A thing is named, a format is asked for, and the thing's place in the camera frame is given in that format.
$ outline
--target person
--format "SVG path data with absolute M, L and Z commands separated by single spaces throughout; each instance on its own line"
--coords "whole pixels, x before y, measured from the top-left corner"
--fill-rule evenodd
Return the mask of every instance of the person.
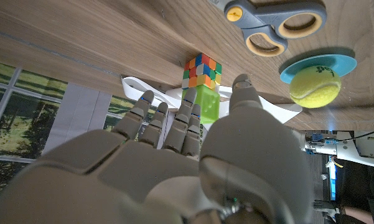
M 330 223 L 374 223 L 374 167 L 350 161 L 344 163 L 342 203 L 316 200 L 314 210 L 325 212 Z

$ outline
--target white paper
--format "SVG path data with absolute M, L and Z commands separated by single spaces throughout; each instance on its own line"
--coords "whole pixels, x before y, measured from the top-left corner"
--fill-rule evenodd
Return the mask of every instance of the white paper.
M 159 106 L 161 102 L 166 102 L 169 105 L 169 108 L 176 108 L 178 109 L 181 105 L 181 97 L 182 97 L 182 89 L 176 88 L 173 90 L 169 90 L 166 93 L 161 93 L 158 90 L 154 89 L 147 83 L 139 80 L 138 78 L 128 77 L 122 79 L 124 94 L 132 99 L 138 100 L 141 95 L 146 90 L 152 90 L 155 94 L 155 99 L 152 102 L 153 106 Z M 229 98 L 232 94 L 232 88 L 227 86 L 220 86 L 219 94 L 221 97 Z M 263 97 L 259 96 L 260 102 L 263 105 L 263 109 L 272 114 L 279 122 L 285 123 L 289 121 L 294 116 L 299 114 L 302 111 L 302 107 L 293 103 L 293 104 L 280 104 L 274 105 L 268 101 L 266 101 Z M 230 107 L 230 102 L 220 102 L 220 111 L 219 111 L 219 118 L 228 115 L 228 109 Z M 205 128 L 208 130 L 211 124 L 206 125 Z

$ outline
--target scissors handle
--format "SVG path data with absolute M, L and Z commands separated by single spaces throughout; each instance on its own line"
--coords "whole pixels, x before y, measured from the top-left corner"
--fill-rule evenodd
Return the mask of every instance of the scissors handle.
M 285 26 L 288 19 L 303 14 L 314 16 L 314 23 L 309 27 L 297 30 L 288 29 Z M 265 24 L 273 25 L 275 32 L 280 37 L 297 39 L 311 35 L 321 29 L 326 21 L 326 10 L 324 6 L 315 2 L 296 2 L 259 7 L 255 11 L 255 16 Z
M 264 56 L 264 57 L 273 57 L 280 55 L 283 53 L 287 47 L 288 42 L 285 39 L 280 38 L 274 30 L 271 28 L 270 25 L 251 28 L 251 29 L 242 29 L 243 38 L 245 40 L 245 44 L 248 49 L 255 53 L 256 55 Z M 276 46 L 275 50 L 265 50 L 257 45 L 253 44 L 250 40 L 250 37 L 254 35 L 261 35 L 267 42 Z

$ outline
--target robot finger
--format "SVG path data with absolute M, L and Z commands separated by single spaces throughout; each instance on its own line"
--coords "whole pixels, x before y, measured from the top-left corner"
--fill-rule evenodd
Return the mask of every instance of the robot finger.
M 188 123 L 187 135 L 185 136 L 184 145 L 181 154 L 199 158 L 200 142 L 200 106 L 195 104 L 192 108 L 191 117 Z
M 185 135 L 187 134 L 188 123 L 196 97 L 197 90 L 195 88 L 188 89 L 184 99 L 181 101 L 179 112 L 177 112 L 177 115 L 174 118 L 162 149 L 169 149 L 180 153 Z
M 145 129 L 143 135 L 139 138 L 139 142 L 145 142 L 157 147 L 157 142 L 162 133 L 163 121 L 167 114 L 167 103 L 162 102 L 154 114 L 152 121 L 149 123 L 148 127 Z
M 230 113 L 238 107 L 263 108 L 256 89 L 250 82 L 247 74 L 237 76 L 232 84 L 232 95 L 230 98 Z
M 134 104 L 134 107 L 126 113 L 111 132 L 119 133 L 126 139 L 134 139 L 138 130 L 143 123 L 144 118 L 148 114 L 148 109 L 154 100 L 154 92 L 146 91 L 140 99 Z

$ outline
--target cable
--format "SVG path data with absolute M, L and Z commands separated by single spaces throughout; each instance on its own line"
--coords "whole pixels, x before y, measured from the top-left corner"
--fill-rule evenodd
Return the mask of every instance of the cable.
M 343 139 L 343 140 L 336 139 L 336 141 L 348 141 L 348 140 L 354 140 L 354 139 L 357 139 L 357 138 L 361 138 L 361 137 L 368 136 L 368 135 L 373 134 L 373 133 L 374 133 L 374 131 L 372 131 L 371 133 L 368 133 L 368 134 L 363 134 L 363 135 L 361 135 L 361 136 L 354 137 L 354 138 Z
M 340 165 L 340 164 L 338 164 L 337 162 L 335 162 L 335 157 L 334 156 L 332 156 L 331 158 L 330 158 L 330 160 L 335 164 L 335 165 L 337 165 L 338 167 L 340 167 L 340 168 L 343 168 L 343 166 L 342 165 Z

